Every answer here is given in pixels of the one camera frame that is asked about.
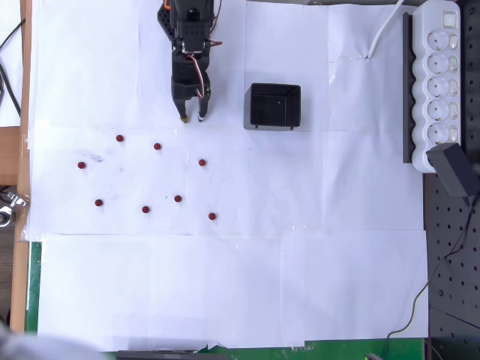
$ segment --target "cable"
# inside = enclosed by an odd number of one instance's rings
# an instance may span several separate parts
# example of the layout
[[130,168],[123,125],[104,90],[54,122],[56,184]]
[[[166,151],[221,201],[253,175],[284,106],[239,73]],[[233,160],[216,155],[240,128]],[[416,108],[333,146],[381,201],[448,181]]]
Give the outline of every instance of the cable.
[[[20,21],[20,24],[18,24],[15,29],[7,36],[7,38],[1,43],[0,45],[0,50],[2,47],[7,43],[8,39],[12,37],[13,34],[23,25],[25,22],[25,19]],[[5,88],[7,88],[7,92],[10,95],[13,105],[15,106],[16,112],[18,115],[20,115],[20,105],[18,104],[17,98],[14,95],[14,91],[12,90],[12,87],[10,85],[10,81],[8,81],[7,74],[5,73],[4,68],[2,67],[2,64],[0,64],[0,81],[3,81],[5,83]]]
[[5,190],[7,190],[10,186],[4,186],[0,188],[0,201],[2,201],[5,204],[10,204],[11,201],[5,200],[1,194],[8,195],[8,193],[5,193]]
[[200,80],[200,87],[202,88],[202,94],[200,94],[200,91],[198,91],[198,89],[195,90],[195,92],[196,92],[196,96],[198,96],[199,99],[203,99],[203,97],[205,96],[205,88],[203,86],[203,76],[202,76],[202,72],[200,71],[200,67],[198,66],[197,60],[192,55],[188,54],[185,57],[187,59],[190,59],[195,65],[196,73],[198,75],[198,79]]
[[446,260],[447,257],[450,257],[451,255],[454,255],[454,254],[458,253],[458,251],[460,251],[464,248],[463,244],[461,244],[460,247],[457,250],[455,250],[455,248],[457,247],[458,243],[460,242],[463,234],[465,234],[465,236],[463,237],[464,238],[463,242],[465,242],[467,240],[467,233],[468,233],[468,228],[470,226],[470,219],[472,218],[473,209],[475,208],[477,202],[479,201],[479,198],[480,198],[480,193],[477,193],[475,195],[475,197],[473,198],[472,206],[471,206],[470,212],[468,214],[468,219],[466,220],[466,225],[465,225],[464,229],[462,230],[462,232],[460,233],[460,236],[458,236],[457,242],[455,242],[455,244],[453,245],[453,248],[450,250],[450,252],[447,253],[444,257],[442,257],[442,259],[440,259],[438,264],[436,264],[435,269],[432,271],[430,277],[427,280],[427,283],[421,288],[420,292],[413,299],[412,315],[410,316],[410,320],[408,320],[408,323],[403,328],[401,328],[400,330],[395,330],[395,331],[391,331],[390,333],[388,333],[387,338],[386,338],[386,342],[385,342],[385,351],[384,351],[385,355],[383,356],[385,359],[386,359],[386,356],[389,353],[390,337],[393,334],[398,334],[399,332],[403,332],[404,330],[406,330],[410,326],[410,324],[413,321],[413,315],[415,314],[415,305],[416,305],[417,299],[425,291],[425,289],[427,289],[428,284],[434,278],[434,275],[437,273],[437,270],[438,270],[440,264],[442,263],[442,261]]
[[15,98],[14,91],[12,90],[12,87],[10,85],[10,81],[8,81],[7,74],[5,73],[5,70],[3,70],[2,64],[0,64],[0,81],[4,81],[5,83],[5,88],[7,88],[7,92],[12,98],[13,105],[15,106],[16,112],[18,115],[20,115],[20,105],[18,104],[17,99]]
[[220,10],[221,10],[221,8],[222,8],[222,0],[220,0],[220,5],[218,6],[217,16],[214,17],[215,22],[214,22],[213,26],[212,26],[211,29],[210,29],[210,34],[214,31],[215,26],[217,26],[217,21],[218,21],[218,17],[220,16]]
[[440,353],[437,351],[437,349],[434,348],[434,346],[431,343],[429,343],[428,341],[425,341],[425,343],[436,353],[436,355],[439,357],[440,360],[443,360]]
[[208,39],[208,41],[211,42],[211,46],[210,46],[210,47],[218,47],[218,46],[220,46],[221,44],[223,44],[222,41],[216,41],[216,40],[212,40],[212,39]]
[[385,29],[387,24],[392,19],[392,17],[395,15],[395,13],[397,12],[400,5],[402,5],[402,2],[404,2],[404,0],[398,0],[397,4],[395,5],[393,10],[391,11],[390,15],[388,15],[387,20],[385,20],[383,25],[380,27],[379,31],[376,33],[375,37],[373,38],[372,46],[370,46],[370,51],[368,52],[367,59],[371,59],[372,55],[374,54],[375,46],[377,45],[377,41],[378,41],[380,35],[382,34],[383,30]]
[[10,39],[12,37],[13,34],[15,34],[15,32],[25,23],[25,19],[23,19],[22,21],[20,21],[20,24],[18,24],[15,29],[10,33],[8,34],[7,38],[3,41],[3,43],[1,43],[0,45],[0,50],[2,49],[2,47],[7,43],[8,39]]

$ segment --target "metal clamp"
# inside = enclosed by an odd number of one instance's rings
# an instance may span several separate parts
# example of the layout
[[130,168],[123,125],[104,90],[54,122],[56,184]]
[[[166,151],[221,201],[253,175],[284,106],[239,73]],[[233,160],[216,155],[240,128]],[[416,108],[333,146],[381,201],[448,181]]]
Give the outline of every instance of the metal clamp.
[[27,204],[24,199],[15,193],[8,193],[7,197],[11,200],[10,205],[0,208],[0,227],[6,227],[11,222],[12,211],[15,206],[23,206]]

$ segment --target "power strip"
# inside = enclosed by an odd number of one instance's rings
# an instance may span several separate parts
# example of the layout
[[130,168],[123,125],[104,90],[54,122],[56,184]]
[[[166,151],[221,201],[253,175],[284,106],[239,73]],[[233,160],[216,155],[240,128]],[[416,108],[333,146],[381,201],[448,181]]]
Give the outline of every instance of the power strip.
[[412,162],[421,173],[435,173],[428,150],[461,142],[460,20],[460,8],[453,1],[427,0],[413,12]]

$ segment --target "metal pegboard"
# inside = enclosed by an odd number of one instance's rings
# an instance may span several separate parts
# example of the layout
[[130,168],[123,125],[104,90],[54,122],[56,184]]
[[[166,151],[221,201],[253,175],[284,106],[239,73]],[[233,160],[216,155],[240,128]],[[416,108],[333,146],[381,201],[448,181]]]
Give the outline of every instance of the metal pegboard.
[[458,2],[462,10],[462,147],[471,163],[480,162],[480,1]]
[[[462,148],[480,163],[480,1],[460,0]],[[450,197],[435,174],[424,177],[429,275],[455,245],[469,208]],[[480,205],[459,253],[443,261],[429,286],[430,336],[446,359],[480,359]]]
[[430,309],[432,346],[446,359],[480,359],[480,329]]
[[[428,272],[448,254],[469,214],[461,198],[450,197],[435,174],[424,178]],[[480,207],[476,206],[462,250],[443,261],[429,286],[430,305],[480,327]]]

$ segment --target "green cutting mat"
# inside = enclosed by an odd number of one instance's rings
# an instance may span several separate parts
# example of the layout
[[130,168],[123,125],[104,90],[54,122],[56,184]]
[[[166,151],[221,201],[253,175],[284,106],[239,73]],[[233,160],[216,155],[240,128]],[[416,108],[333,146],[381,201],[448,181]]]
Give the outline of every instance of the green cutting mat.
[[[25,330],[38,328],[38,296],[40,294],[40,243],[30,243],[30,283]],[[363,360],[365,354],[382,355],[385,339],[307,341],[304,347],[275,349],[226,349],[215,347],[209,353],[228,355],[229,360]],[[394,339],[388,346],[388,360],[424,360],[423,339]]]

